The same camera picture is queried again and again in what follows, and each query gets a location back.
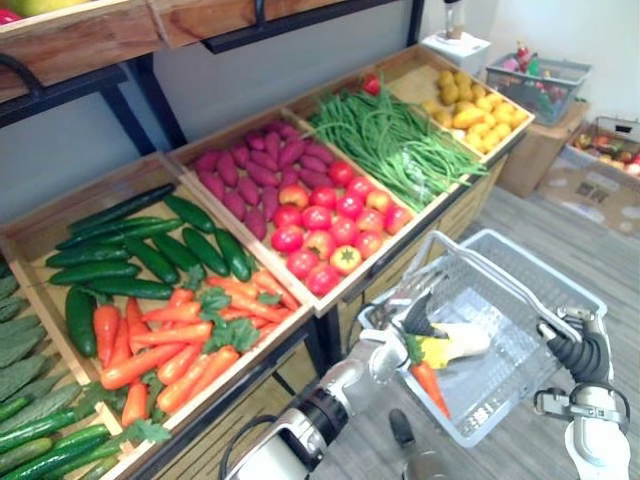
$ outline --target wooden produce bin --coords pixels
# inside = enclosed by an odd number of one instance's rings
[[[162,48],[145,0],[94,0],[0,25],[0,51],[48,86]],[[27,89],[0,69],[0,102]]]
[[[52,253],[55,244],[67,238],[66,226],[69,223],[168,182],[176,185],[175,193],[178,196],[196,204],[200,203],[197,198],[199,195],[191,194],[181,172],[175,169],[162,154],[156,153],[122,167],[3,228],[4,238],[1,244],[3,253],[21,284],[28,286],[25,292],[29,301],[43,322],[46,322],[52,339],[80,384],[99,380],[100,366],[95,359],[81,357],[68,339],[64,319],[67,287],[46,283],[54,270],[46,267],[44,260]],[[163,202],[152,205],[136,215],[176,217]],[[224,226],[224,222],[215,212],[212,212],[211,216],[218,226]],[[171,235],[177,236],[177,230],[171,232]],[[135,258],[129,261],[138,262]],[[150,272],[144,269],[139,277],[154,279]],[[116,296],[115,301],[123,312],[125,297]],[[164,301],[140,300],[143,311],[165,304]],[[186,427],[207,405],[218,399],[229,386],[240,379],[248,369],[259,364],[288,333],[309,318],[310,314],[310,306],[301,305],[297,311],[280,323],[265,340],[242,355],[209,387],[169,416],[164,426],[172,433]],[[116,430],[114,433],[117,433],[120,425],[115,416],[111,415],[115,421],[115,427],[111,426],[110,428]],[[139,444],[124,455],[122,461],[105,478],[128,478],[137,466],[151,456],[153,448],[154,446],[148,442]]]

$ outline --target black cable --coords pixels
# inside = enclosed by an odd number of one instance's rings
[[[231,440],[229,440],[229,444],[222,454],[222,458],[220,459],[220,467],[218,468],[218,480],[224,480],[227,476],[227,464],[229,463],[229,457],[231,457],[231,451],[233,447],[235,447],[236,443],[240,438],[246,434],[249,430],[254,427],[257,427],[261,423],[273,423],[278,419],[275,415],[259,415],[257,417],[249,420],[245,425],[243,425],[240,430],[238,430]]]

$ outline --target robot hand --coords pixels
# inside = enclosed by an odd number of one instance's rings
[[[629,403],[612,386],[611,349],[602,319],[574,308],[558,309],[558,316],[583,332],[582,342],[562,336],[546,322],[538,325],[538,331],[569,370],[576,387],[569,395],[560,389],[537,392],[536,413],[571,421],[565,445],[581,480],[628,480]],[[623,413],[617,398],[624,403]]]

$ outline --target gray wooden floor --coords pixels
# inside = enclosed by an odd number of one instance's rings
[[[607,328],[616,386],[632,405],[628,434],[632,479],[640,478],[640,241],[623,237],[533,196],[521,200],[495,189],[478,221],[465,234],[492,228],[535,253],[599,296],[609,306]],[[568,388],[560,372],[554,385]],[[401,452],[388,426],[388,412],[402,408],[424,450],[436,450],[453,479],[574,480],[564,449],[566,424],[533,414],[521,404],[477,447],[465,450],[438,432],[400,385],[390,385],[368,412],[350,424],[312,475],[314,480],[400,478]]]

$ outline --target fruit box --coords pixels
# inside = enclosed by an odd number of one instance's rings
[[[176,185],[176,194],[195,204],[201,204],[199,194],[192,194],[189,183],[184,181],[179,169],[156,153],[144,157],[130,165],[122,167],[102,179],[90,183],[58,200],[43,206],[23,219],[4,226],[0,231],[0,246],[12,271],[35,311],[45,324],[49,335],[75,376],[85,385],[99,380],[99,363],[95,359],[82,357],[71,344],[67,336],[64,318],[64,302],[67,287],[47,283],[53,269],[45,266],[44,260],[54,250],[54,245],[67,238],[66,226],[80,218],[103,210],[133,195],[172,182]],[[163,203],[157,203],[139,212],[140,215],[152,215],[163,218],[175,218],[175,214]],[[211,217],[217,225],[224,226],[216,212]],[[153,279],[150,272],[143,269],[140,278]],[[115,297],[116,306],[121,308],[125,297]],[[157,300],[141,300],[143,311],[162,306]],[[302,304],[289,315],[264,341],[254,346],[236,361],[231,368],[216,379],[209,387],[183,405],[168,417],[164,426],[171,432],[177,432],[192,421],[207,405],[224,394],[228,386],[240,379],[244,373],[258,365],[266,354],[275,349],[287,335],[299,327],[311,314],[310,306]],[[122,428],[114,413],[105,408],[105,421],[111,433],[119,433]],[[143,442],[123,455],[122,461],[109,472],[109,478],[128,478],[130,473],[152,453],[153,445]]]

